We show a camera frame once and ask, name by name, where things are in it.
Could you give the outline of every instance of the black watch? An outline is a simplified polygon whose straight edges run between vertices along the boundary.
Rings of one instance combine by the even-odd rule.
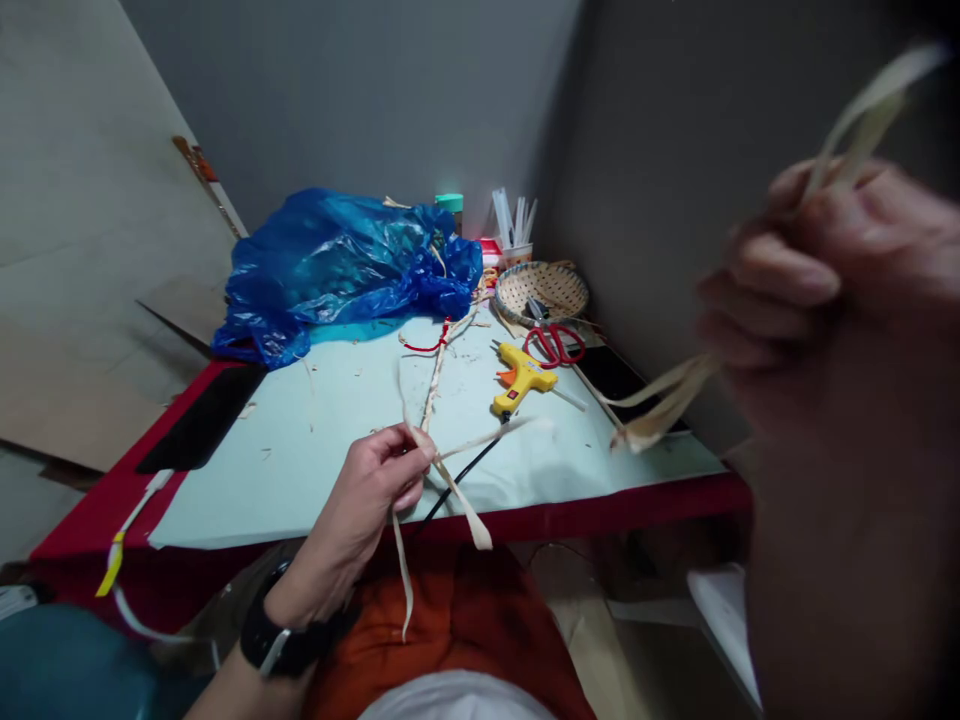
[[[240,633],[244,657],[263,677],[300,677],[312,663],[327,657],[360,617],[359,606],[351,604],[326,622],[313,622],[302,630],[275,625],[263,609],[263,600],[289,567],[289,560],[281,563],[263,583]]]

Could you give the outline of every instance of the scissors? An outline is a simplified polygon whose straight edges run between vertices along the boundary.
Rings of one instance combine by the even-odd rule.
[[[530,313],[536,320],[536,324],[534,325],[533,330],[527,333],[527,339],[523,341],[523,351],[529,355],[530,353],[527,352],[527,347],[530,345],[530,339],[536,338],[536,340],[540,343],[540,347],[543,348],[543,352],[548,358],[547,362],[540,363],[540,367],[542,367],[544,370],[551,370],[561,365],[574,365],[583,359],[583,356],[587,353],[587,346],[583,342],[583,338],[573,332],[573,330],[570,330],[563,325],[558,325],[556,323],[543,325],[543,311],[540,309],[540,306],[536,300],[529,300],[527,302],[527,307],[530,309]],[[569,355],[566,347],[563,344],[563,340],[560,337],[561,334],[566,335],[571,340],[576,341],[577,345],[580,346],[580,352],[573,356]]]

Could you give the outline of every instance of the yellow cable tie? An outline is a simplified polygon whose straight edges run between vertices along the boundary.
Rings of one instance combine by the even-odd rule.
[[[116,546],[117,554],[114,555],[113,560],[110,561],[110,565],[107,567],[107,572],[103,576],[103,582],[100,583],[100,587],[97,589],[97,597],[106,597],[107,593],[113,589],[113,584],[117,581],[117,575],[120,572],[120,565],[123,563],[124,535],[126,535],[126,533],[121,531],[113,536],[111,549],[113,546]]]

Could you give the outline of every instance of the red table edge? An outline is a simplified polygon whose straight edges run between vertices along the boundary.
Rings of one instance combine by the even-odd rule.
[[[228,367],[242,363],[212,361],[120,461],[94,486],[31,553],[36,577],[55,589],[57,600],[91,610],[117,629],[131,634],[112,598],[94,598],[103,576],[110,542],[143,496],[150,475],[137,465],[174,423]],[[186,472],[174,474],[146,505],[127,533],[122,583],[137,616],[148,627],[176,632],[238,572],[274,543],[206,552],[189,548],[153,549],[148,537],[173,500]],[[752,498],[734,473],[673,480],[571,502],[483,513],[496,542],[606,535],[622,530],[747,509]],[[420,523],[407,523],[409,537]],[[383,541],[392,543],[385,532]],[[415,542],[469,542],[462,516],[433,520]]]
[[[214,360],[171,404],[156,423],[137,441],[77,506],[31,553],[31,560],[56,560],[89,553],[103,554],[117,529],[143,495],[150,475],[136,467],[187,411],[220,372],[242,363]],[[128,549],[150,548],[149,534],[160,522],[187,476],[178,472],[170,478],[127,533]],[[719,515],[750,507],[751,494],[733,472],[670,480],[630,488],[595,498],[534,505],[525,508],[483,513],[484,523],[494,540],[510,542],[539,538],[597,535],[627,528],[662,524],[693,517]],[[419,523],[407,523],[404,534]],[[466,541],[470,538],[463,517],[433,520],[420,535],[434,542]]]

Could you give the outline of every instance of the woven bamboo basket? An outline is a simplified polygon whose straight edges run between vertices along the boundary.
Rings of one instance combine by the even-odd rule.
[[[516,265],[497,280],[497,310],[511,323],[532,328],[527,314],[531,297],[550,309],[550,322],[579,316],[587,307],[590,292],[572,263],[529,262]]]

